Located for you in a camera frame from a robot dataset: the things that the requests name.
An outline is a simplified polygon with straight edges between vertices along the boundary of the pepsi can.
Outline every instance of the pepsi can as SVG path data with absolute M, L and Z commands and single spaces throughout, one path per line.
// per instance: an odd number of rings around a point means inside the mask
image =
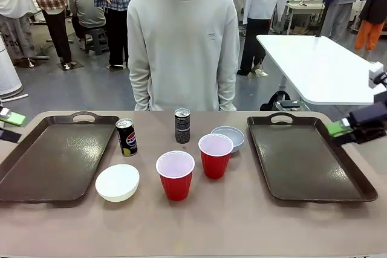
M 189 141 L 190 115 L 190 110 L 185 108 L 175 111 L 175 137 L 178 143 L 187 143 Z
M 133 120 L 120 119 L 115 124 L 119 135 L 121 152 L 123 156 L 132 156 L 137 153 L 137 140 L 135 139 Z

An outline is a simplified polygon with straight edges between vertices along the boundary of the brown tabletop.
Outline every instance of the brown tabletop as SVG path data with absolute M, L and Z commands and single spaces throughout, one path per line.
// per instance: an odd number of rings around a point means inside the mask
M 26 128 L 28 133 L 48 115 Z M 379 193 L 375 202 L 336 205 L 280 202 L 267 190 L 246 118 L 269 112 L 203 112 L 191 116 L 191 141 L 174 138 L 173 112 L 96 111 L 133 118 L 138 154 L 123 157 L 116 135 L 99 171 L 127 163 L 140 172 L 135 195 L 104 201 L 94 183 L 85 199 L 63 206 L 0 204 L 0 253 L 40 257 L 111 256 L 349 256 L 387 253 L 387 183 L 352 145 L 345 146 Z M 301 112 L 329 119 L 322 114 Z M 247 141 L 218 181 L 204 176 L 198 140 L 217 126 L 240 128 Z M 0 160 L 14 148 L 0 143 Z M 155 170 L 157 158 L 186 150 L 196 161 L 188 198 L 169 202 Z

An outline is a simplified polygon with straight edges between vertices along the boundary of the tray rim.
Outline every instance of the tray rim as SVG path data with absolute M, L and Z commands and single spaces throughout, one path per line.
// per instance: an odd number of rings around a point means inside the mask
M 80 115 L 89 115 L 89 116 L 92 116 L 95 118 L 94 121 L 87 121 L 87 120 L 82 120 L 82 121 L 73 121 L 73 118 L 76 117 L 76 116 L 80 116 Z M 107 119 L 112 119 L 112 122 L 113 123 L 96 123 L 97 120 L 107 120 Z M 101 153 L 101 157 L 99 158 L 99 161 L 95 167 L 95 170 L 94 170 L 94 173 L 93 173 L 93 177 L 90 179 L 88 185 L 85 187 L 84 191 L 79 195 L 79 196 L 76 196 L 75 198 L 73 199 L 2 199 L 1 196 L 0 196 L 0 202 L 15 202 L 15 203 L 24 203 L 24 204 L 40 204 L 40 203 L 56 203 L 56 202 L 73 202 L 73 201 L 76 201 L 78 199 L 80 199 L 81 197 L 83 197 L 85 195 L 85 193 L 88 191 L 92 181 L 93 181 L 93 178 L 95 177 L 95 174 L 97 172 L 97 169 L 99 167 L 99 164 L 106 152 L 106 148 L 108 147 L 112 137 L 113 137 L 113 133 L 114 133 L 114 129 L 115 129 L 115 123 L 119 120 L 120 118 L 118 116 L 112 116 L 112 115 L 98 115 L 98 114 L 95 114 L 93 112 L 90 112 L 90 111 L 77 111 L 75 113 L 72 113 L 70 115 L 49 115 L 49 116 L 45 116 L 43 117 L 43 119 L 38 123 L 36 124 L 29 132 L 28 134 L 22 139 L 22 141 L 20 141 L 18 143 L 18 145 L 4 158 L 3 162 L 0 164 L 0 169 L 2 170 L 2 168 L 4 166 L 6 166 L 6 162 L 11 162 L 11 161 L 7 161 L 10 156 L 12 154 L 14 154 L 14 152 L 17 151 L 18 147 L 20 145 L 23 145 L 24 143 L 27 143 L 27 142 L 30 142 L 29 140 L 29 137 L 32 136 L 34 134 L 34 131 L 39 129 L 39 127 L 43 124 L 43 123 L 46 123 L 47 126 L 44 127 L 44 129 L 42 130 L 41 133 L 39 133 L 39 137 L 43 134 L 43 132 L 45 130 L 47 130 L 47 128 L 49 128 L 50 126 L 52 125 L 58 125 L 58 124 L 67 124 L 67 125 L 71 125 L 71 124 L 81 124 L 81 125 L 111 125 L 112 128 L 111 128 L 111 133 L 109 135 L 109 138 L 106 142 L 106 146 L 104 147 L 104 149 L 102 150 L 102 153 Z M 52 121 L 56 121 L 56 120 L 62 120 L 62 123 L 52 123 Z M 27 147 L 27 149 L 23 152 L 23 154 L 26 153 L 26 151 L 31 147 L 31 145 L 29 145 Z M 12 164 L 12 166 L 7 170 L 7 173 L 9 171 L 11 171 L 11 169 L 18 163 L 19 159 L 14 162 Z M 5 178 L 6 174 L 4 176 L 0 176 L 0 186 L 1 186 L 1 183 L 3 182 L 4 178 Z
M 271 120 L 273 117 L 276 117 L 276 116 L 282 116 L 282 117 L 290 117 L 292 118 L 292 122 L 291 124 L 294 123 L 295 120 L 309 120 L 309 121 L 314 121 L 314 123 L 320 123 L 328 132 L 328 129 L 326 128 L 324 122 L 318 118 L 318 117 L 304 117 L 304 116 L 295 116 L 293 114 L 290 114 L 290 113 L 287 113 L 287 112 L 275 112 L 273 114 L 270 114 L 268 116 L 250 116 L 250 117 L 247 117 L 247 124 L 249 126 L 249 132 L 250 132 L 250 135 L 252 137 L 252 140 L 254 142 L 254 150 L 255 150 L 255 153 L 256 153 L 256 156 L 258 157 L 258 161 L 259 161 L 259 165 L 261 166 L 261 170 L 262 170 L 262 174 L 264 175 L 265 177 L 265 183 L 266 183 L 266 186 L 268 188 L 268 191 L 269 193 L 276 199 L 279 199 L 281 201 L 296 201 L 296 202 L 315 202 L 315 203 L 346 203 L 346 202 L 372 202 L 372 201 L 375 201 L 379 194 L 377 192 L 377 190 L 375 189 L 375 187 L 372 185 L 372 183 L 369 181 L 369 179 L 365 176 L 365 174 L 359 169 L 359 167 L 357 166 L 357 164 L 353 161 L 353 159 L 347 154 L 346 150 L 340 146 L 339 148 L 337 148 L 337 150 L 342 150 L 342 152 L 351 160 L 353 166 L 362 174 L 364 180 L 368 183 L 368 185 L 372 188 L 372 192 L 374 194 L 374 196 L 372 198 L 368 198 L 368 199 L 295 199 L 295 198 L 284 198 L 284 197 L 281 197 L 281 196 L 278 196 L 276 194 L 274 194 L 272 192 L 272 189 L 270 188 L 270 183 L 269 183 L 269 180 L 268 180 L 268 177 L 267 177 L 267 174 L 266 174 L 266 171 L 264 169 L 264 166 L 262 165 L 262 155 L 260 153 L 260 151 L 258 150 L 258 141 L 256 140 L 256 138 L 254 137 L 254 135 L 252 134 L 252 126 L 256 126 L 257 124 L 254 124 L 254 120 Z M 278 122 L 278 123 L 275 123 L 275 125 L 286 125 L 286 126 L 289 126 L 290 123 L 287 123 L 287 122 Z M 318 130 L 317 127 L 315 127 L 316 130 L 319 132 L 319 134 L 321 135 L 321 137 L 326 141 L 326 139 L 324 138 L 324 136 L 322 135 L 321 131 Z

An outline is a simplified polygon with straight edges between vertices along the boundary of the tray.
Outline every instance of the tray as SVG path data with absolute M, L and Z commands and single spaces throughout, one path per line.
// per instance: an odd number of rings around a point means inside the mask
M 74 121 L 80 115 L 94 121 Z M 81 197 L 118 120 L 85 111 L 44 118 L 0 164 L 0 201 L 59 202 Z
M 291 119 L 275 122 L 273 117 Z M 281 200 L 369 202 L 377 192 L 323 122 L 278 112 L 247 119 L 270 193 Z

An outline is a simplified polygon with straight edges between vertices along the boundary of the red cup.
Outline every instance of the red cup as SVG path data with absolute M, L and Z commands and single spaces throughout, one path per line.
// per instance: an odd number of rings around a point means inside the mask
M 221 134 L 207 134 L 199 140 L 201 162 L 206 176 L 218 179 L 224 175 L 233 147 L 232 140 Z
M 158 158 L 156 170 L 168 199 L 182 201 L 188 196 L 194 167 L 193 157 L 183 151 L 170 151 Z

